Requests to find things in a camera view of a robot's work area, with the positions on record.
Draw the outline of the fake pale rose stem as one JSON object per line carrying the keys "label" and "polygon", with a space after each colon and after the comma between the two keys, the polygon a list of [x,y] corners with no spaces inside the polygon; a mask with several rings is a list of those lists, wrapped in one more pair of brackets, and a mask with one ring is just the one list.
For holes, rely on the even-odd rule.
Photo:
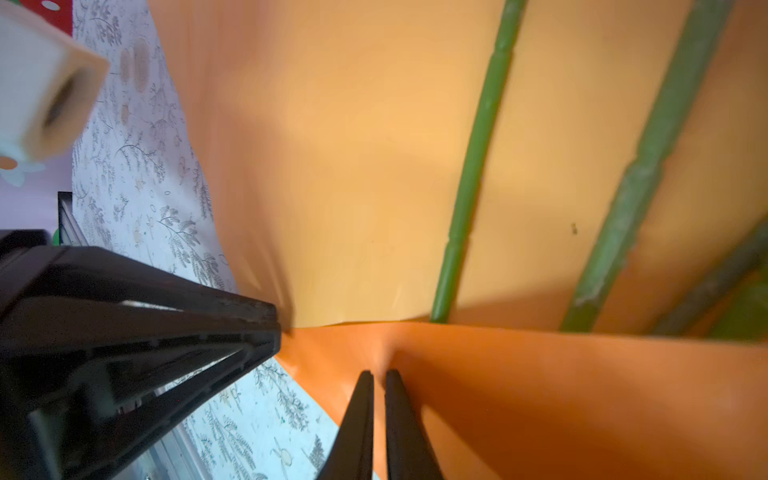
{"label": "fake pale rose stem", "polygon": [[732,250],[667,313],[649,334],[679,336],[711,310],[767,256],[767,216],[764,216]]}

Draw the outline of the fake cream rose stem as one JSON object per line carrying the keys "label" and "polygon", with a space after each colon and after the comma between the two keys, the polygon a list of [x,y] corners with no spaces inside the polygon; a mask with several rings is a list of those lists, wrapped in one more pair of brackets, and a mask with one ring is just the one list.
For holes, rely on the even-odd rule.
{"label": "fake cream rose stem", "polygon": [[695,1],[564,319],[563,333],[589,333],[636,243],[651,201],[729,19],[732,1]]}

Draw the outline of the fake pink rose stem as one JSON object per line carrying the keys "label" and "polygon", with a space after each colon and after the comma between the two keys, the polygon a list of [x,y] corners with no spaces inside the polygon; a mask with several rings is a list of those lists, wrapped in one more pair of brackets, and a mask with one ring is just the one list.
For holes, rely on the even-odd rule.
{"label": "fake pink rose stem", "polygon": [[767,340],[767,264],[759,277],[737,295],[710,330],[716,340],[763,342]]}

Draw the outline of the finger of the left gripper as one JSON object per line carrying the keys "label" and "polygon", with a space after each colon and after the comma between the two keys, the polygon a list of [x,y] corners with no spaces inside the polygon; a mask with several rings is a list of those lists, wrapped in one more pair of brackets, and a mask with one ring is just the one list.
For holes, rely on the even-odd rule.
{"label": "finger of the left gripper", "polygon": [[274,305],[1,234],[1,475],[109,479],[280,348]]}

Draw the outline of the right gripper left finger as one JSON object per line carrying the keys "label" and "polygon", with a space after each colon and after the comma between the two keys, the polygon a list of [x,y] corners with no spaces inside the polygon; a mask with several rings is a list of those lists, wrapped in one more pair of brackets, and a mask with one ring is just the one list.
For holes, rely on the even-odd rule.
{"label": "right gripper left finger", "polygon": [[328,458],[317,480],[371,480],[373,476],[373,375],[363,371],[355,385]]}

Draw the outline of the orange wrapping paper sheet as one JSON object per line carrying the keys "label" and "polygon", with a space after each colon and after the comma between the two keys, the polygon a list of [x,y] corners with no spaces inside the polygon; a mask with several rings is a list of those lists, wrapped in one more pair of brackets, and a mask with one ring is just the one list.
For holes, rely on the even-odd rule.
{"label": "orange wrapping paper sheet", "polygon": [[448,479],[766,477],[766,344],[645,335],[767,212],[765,2],[733,4],[594,333],[559,332],[692,7],[526,6],[439,325],[502,3],[151,3],[236,285],[333,419],[397,369]]}

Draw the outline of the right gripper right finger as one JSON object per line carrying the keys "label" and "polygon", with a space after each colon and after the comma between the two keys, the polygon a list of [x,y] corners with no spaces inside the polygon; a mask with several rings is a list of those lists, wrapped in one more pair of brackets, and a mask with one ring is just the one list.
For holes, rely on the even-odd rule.
{"label": "right gripper right finger", "polygon": [[444,477],[397,370],[385,377],[387,473],[391,480]]}

